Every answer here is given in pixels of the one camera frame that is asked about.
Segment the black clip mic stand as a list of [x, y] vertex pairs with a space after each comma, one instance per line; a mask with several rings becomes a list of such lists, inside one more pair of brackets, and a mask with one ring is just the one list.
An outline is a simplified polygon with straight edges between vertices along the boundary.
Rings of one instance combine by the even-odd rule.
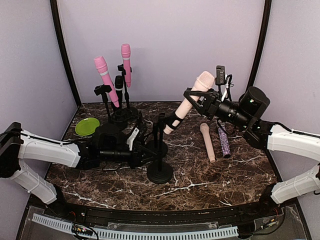
[[113, 120], [111, 113], [110, 113], [110, 109], [109, 109], [109, 105], [108, 105], [109, 99], [107, 96], [107, 94], [110, 93], [111, 90], [112, 89], [109, 85], [102, 84], [102, 85], [98, 85], [95, 87], [94, 93], [96, 96], [101, 95], [102, 102], [104, 103], [106, 111], [107, 111], [107, 116], [108, 116], [107, 121], [109, 124], [114, 124], [114, 120]]

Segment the black tripod mic stand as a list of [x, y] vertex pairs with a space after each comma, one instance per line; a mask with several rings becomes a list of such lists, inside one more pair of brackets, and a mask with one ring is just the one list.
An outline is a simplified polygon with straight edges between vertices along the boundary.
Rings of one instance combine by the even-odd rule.
[[[113, 118], [114, 124], [117, 125], [122, 130], [124, 130], [128, 126], [129, 122], [131, 122], [131, 121], [135, 121], [135, 125], [140, 124], [140, 123], [147, 125], [143, 119], [143, 115], [142, 115], [141, 111], [138, 111], [137, 117], [135, 117], [134, 119], [130, 119], [130, 112], [127, 111], [126, 108], [122, 108], [122, 109], [118, 109], [118, 110], [114, 111], [112, 114], [112, 118]], [[147, 133], [147, 130], [144, 134], [144, 139], [142, 141], [135, 141], [135, 142], [144, 144], [146, 133]]]

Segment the purple rhinestone microphone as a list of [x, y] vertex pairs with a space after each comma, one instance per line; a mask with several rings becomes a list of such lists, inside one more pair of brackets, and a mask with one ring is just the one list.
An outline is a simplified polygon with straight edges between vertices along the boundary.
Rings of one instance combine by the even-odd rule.
[[231, 151], [230, 151], [230, 145], [229, 145], [227, 131], [225, 128], [225, 124], [223, 122], [221, 122], [220, 120], [217, 120], [217, 131], [218, 131], [218, 135], [219, 135], [219, 139], [220, 139], [222, 156], [226, 159], [230, 158]]

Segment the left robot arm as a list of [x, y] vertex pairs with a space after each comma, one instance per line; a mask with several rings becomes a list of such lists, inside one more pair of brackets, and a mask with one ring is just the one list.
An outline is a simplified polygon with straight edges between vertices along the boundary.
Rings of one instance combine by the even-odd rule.
[[38, 197], [60, 218], [67, 218], [70, 206], [63, 201], [59, 187], [47, 182], [32, 170], [26, 159], [56, 163], [79, 170], [90, 170], [101, 162], [125, 162], [130, 168], [140, 167], [159, 155], [147, 147], [145, 128], [136, 125], [124, 134], [116, 125], [98, 126], [91, 138], [58, 141], [35, 135], [13, 122], [0, 135], [0, 176], [18, 183]]

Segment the round-base stand of tall beige mic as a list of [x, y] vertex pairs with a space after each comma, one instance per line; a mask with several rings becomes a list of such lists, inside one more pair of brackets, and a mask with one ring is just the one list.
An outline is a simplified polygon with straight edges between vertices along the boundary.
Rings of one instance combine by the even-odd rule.
[[[166, 127], [170, 128], [170, 134], [182, 121], [181, 118], [176, 116], [175, 112], [167, 117], [165, 117], [165, 113], [160, 113], [157, 122], [154, 122], [152, 126], [152, 135], [155, 144], [159, 143], [161, 145], [161, 143], [164, 142], [164, 130]], [[157, 159], [157, 161], [147, 167], [147, 178], [155, 184], [165, 184], [169, 182], [173, 176], [172, 166], [163, 161], [161, 155], [157, 155], [154, 158]]]

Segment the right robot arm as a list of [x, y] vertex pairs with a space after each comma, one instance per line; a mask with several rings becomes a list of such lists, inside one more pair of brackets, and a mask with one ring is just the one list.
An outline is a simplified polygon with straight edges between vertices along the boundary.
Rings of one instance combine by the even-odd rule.
[[[262, 120], [261, 117], [270, 104], [270, 99], [257, 87], [251, 86], [238, 102], [223, 100], [221, 95], [210, 89], [207, 92], [191, 90], [184, 97], [202, 116], [212, 120], [233, 124], [243, 134], [245, 141], [253, 148], [280, 151], [320, 160], [320, 136], [315, 133], [294, 130], [280, 122]], [[255, 205], [255, 213], [266, 217], [274, 210], [275, 204], [303, 196], [320, 193], [320, 166], [289, 180], [268, 185]]]

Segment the beige microphone round head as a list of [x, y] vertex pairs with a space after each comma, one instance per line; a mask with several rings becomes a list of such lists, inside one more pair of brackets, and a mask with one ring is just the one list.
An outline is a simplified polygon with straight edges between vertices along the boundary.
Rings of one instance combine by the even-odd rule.
[[216, 155], [215, 155], [215, 151], [214, 151], [211, 136], [210, 136], [209, 126], [206, 123], [201, 123], [200, 132], [202, 133], [202, 136], [203, 136], [208, 159], [211, 163], [215, 163]]

